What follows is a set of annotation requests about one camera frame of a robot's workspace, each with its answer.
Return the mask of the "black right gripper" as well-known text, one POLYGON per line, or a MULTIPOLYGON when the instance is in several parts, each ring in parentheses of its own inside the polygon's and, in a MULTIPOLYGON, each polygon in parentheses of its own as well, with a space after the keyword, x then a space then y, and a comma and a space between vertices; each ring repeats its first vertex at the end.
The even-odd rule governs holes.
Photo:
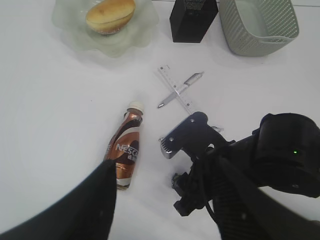
POLYGON ((220 166, 220 158, 229 158, 235 144, 208 147, 201 158, 190 157, 192 165, 183 189, 174 189, 180 196, 174 208, 182 216, 206 208, 212 217, 239 217, 240 197, 220 166))

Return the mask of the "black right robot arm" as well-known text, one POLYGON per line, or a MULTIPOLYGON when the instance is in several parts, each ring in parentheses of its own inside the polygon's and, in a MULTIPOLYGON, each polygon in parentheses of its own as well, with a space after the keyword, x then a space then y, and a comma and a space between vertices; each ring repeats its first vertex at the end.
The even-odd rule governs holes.
POLYGON ((310 118, 295 113, 267 114, 259 128, 239 141, 228 141, 208 125, 203 112, 181 122, 162 142, 169 157, 184 151, 190 172, 172 180, 180 196, 174 207, 181 216, 213 203, 213 214, 245 213, 248 203, 230 181, 222 164, 233 166, 255 188, 317 198, 320 195, 320 129, 310 118))

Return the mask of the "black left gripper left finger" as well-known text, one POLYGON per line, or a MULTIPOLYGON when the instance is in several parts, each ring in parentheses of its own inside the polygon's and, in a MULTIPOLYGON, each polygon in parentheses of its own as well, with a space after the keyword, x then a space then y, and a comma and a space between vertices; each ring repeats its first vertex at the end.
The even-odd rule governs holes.
POLYGON ((55 204, 2 233, 2 240, 106 240, 117 199, 116 163, 103 161, 55 204))

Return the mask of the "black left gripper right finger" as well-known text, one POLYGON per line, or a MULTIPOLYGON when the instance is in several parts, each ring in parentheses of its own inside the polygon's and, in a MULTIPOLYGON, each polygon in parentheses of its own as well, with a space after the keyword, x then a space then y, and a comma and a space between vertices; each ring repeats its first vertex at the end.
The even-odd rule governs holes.
POLYGON ((213 185, 215 222, 223 240, 318 240, 320 225, 258 189, 227 159, 218 158, 222 187, 213 185))

